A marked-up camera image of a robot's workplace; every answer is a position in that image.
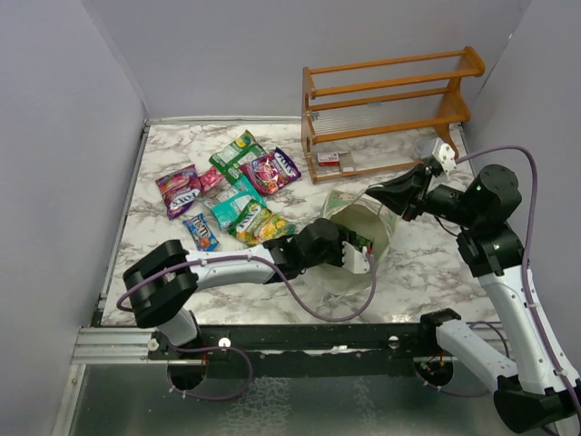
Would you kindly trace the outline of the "purple Fox's candy bag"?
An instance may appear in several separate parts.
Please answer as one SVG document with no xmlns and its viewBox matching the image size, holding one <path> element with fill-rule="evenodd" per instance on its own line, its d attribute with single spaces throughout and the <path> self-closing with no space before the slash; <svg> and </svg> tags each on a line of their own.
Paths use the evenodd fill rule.
<svg viewBox="0 0 581 436">
<path fill-rule="evenodd" d="M 202 192 L 202 184 L 194 164 L 166 174 L 158 178 L 155 183 L 162 196 L 169 220 L 187 212 Z"/>
</svg>

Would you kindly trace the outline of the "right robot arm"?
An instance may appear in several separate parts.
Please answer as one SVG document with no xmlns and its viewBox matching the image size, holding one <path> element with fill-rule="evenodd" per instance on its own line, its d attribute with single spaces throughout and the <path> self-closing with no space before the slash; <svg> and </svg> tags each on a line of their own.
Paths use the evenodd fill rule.
<svg viewBox="0 0 581 436">
<path fill-rule="evenodd" d="M 405 221 L 423 213 L 461 229 L 456 239 L 461 258 L 485 290 L 502 323 L 512 354 L 497 352 L 451 314 L 417 333 L 428 355 L 442 350 L 457 357 L 488 388 L 500 419 L 514 433 L 558 423 L 580 414 L 580 374 L 563 353 L 548 321 L 527 260 L 526 243 L 507 219 L 521 204 L 517 176 L 491 164 L 461 192 L 430 186 L 425 164 L 366 194 Z"/>
</svg>

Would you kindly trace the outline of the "teal tissue snack pack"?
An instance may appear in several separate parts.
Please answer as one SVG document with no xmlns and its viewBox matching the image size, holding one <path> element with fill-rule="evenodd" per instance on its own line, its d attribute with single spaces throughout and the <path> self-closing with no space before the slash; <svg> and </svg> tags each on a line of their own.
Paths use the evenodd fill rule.
<svg viewBox="0 0 581 436">
<path fill-rule="evenodd" d="M 250 200 L 266 205 L 263 197 L 243 176 L 233 185 L 209 192 L 204 197 L 203 203 L 212 212 L 219 228 L 226 230 L 238 218 Z"/>
</svg>

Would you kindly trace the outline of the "purple chocolate bar wrapper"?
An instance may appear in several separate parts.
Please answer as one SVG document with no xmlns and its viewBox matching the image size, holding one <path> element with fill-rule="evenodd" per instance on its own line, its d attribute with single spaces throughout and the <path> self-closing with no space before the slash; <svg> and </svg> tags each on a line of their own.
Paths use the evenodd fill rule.
<svg viewBox="0 0 581 436">
<path fill-rule="evenodd" d="M 276 147 L 264 156 L 258 157 L 241 166 L 255 190 L 265 196 L 277 193 L 286 185 L 301 178 L 301 172 L 290 157 Z"/>
</svg>

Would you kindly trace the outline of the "green paper gift bag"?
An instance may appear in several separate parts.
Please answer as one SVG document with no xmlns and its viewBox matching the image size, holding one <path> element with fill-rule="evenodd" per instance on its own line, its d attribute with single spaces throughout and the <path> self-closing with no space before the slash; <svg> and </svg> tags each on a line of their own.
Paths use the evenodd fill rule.
<svg viewBox="0 0 581 436">
<path fill-rule="evenodd" d="M 354 232 L 351 244 L 357 251 L 371 249 L 376 262 L 389 252 L 399 216 L 364 192 L 349 193 L 333 189 L 320 209 L 320 217 Z M 363 291 L 371 285 L 370 272 L 351 272 L 344 267 L 323 264 L 308 270 L 305 282 L 338 295 Z"/>
</svg>

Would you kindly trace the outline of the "green candy packet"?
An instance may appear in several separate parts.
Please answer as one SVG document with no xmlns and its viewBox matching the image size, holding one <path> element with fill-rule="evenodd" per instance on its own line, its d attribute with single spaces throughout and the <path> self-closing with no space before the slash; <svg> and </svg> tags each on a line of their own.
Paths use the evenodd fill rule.
<svg viewBox="0 0 581 436">
<path fill-rule="evenodd" d="M 266 154 L 267 152 L 256 141 L 255 137 L 246 130 L 222 150 L 213 154 L 209 162 L 225 177 L 228 183 L 235 184 L 243 176 L 241 171 L 243 164 L 252 162 Z"/>
</svg>

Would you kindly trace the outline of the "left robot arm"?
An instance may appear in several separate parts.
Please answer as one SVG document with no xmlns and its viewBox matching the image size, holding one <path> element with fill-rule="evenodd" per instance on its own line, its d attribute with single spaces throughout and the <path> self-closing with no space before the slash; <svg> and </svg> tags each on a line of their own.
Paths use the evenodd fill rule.
<svg viewBox="0 0 581 436">
<path fill-rule="evenodd" d="M 195 317 L 184 304 L 197 291 L 240 283 L 289 282 L 309 268 L 343 265 L 348 234 L 319 218 L 299 233 L 284 235 L 237 252 L 190 252 L 168 240 L 123 273 L 126 287 L 118 308 L 131 312 L 139 328 L 157 328 L 177 356 L 187 359 L 200 349 Z"/>
</svg>

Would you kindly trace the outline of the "red small snack packet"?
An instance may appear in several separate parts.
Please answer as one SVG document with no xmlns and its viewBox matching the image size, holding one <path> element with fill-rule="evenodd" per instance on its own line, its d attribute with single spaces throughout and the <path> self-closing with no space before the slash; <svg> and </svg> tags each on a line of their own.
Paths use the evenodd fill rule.
<svg viewBox="0 0 581 436">
<path fill-rule="evenodd" d="M 207 193 L 224 180 L 224 175 L 217 167 L 212 166 L 208 171 L 199 176 L 201 189 L 203 193 Z"/>
</svg>

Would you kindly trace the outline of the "yellow green snack packet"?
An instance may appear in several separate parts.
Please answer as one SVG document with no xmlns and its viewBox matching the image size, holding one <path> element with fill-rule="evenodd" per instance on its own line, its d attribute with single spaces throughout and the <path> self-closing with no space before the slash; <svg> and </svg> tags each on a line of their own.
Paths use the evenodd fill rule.
<svg viewBox="0 0 581 436">
<path fill-rule="evenodd" d="M 231 236 L 247 246 L 292 235 L 295 231 L 295 224 L 256 200 L 249 200 L 228 228 Z"/>
</svg>

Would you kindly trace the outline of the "blue M&M's packet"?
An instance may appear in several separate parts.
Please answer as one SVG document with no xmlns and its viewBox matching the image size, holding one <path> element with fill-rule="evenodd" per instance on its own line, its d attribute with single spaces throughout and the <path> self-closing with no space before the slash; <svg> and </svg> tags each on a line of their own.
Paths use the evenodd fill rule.
<svg viewBox="0 0 581 436">
<path fill-rule="evenodd" d="M 193 218 L 184 220 L 182 224 L 186 227 L 193 238 L 198 251 L 205 253 L 214 252 L 218 248 L 219 241 L 213 234 L 202 213 L 193 216 Z"/>
</svg>

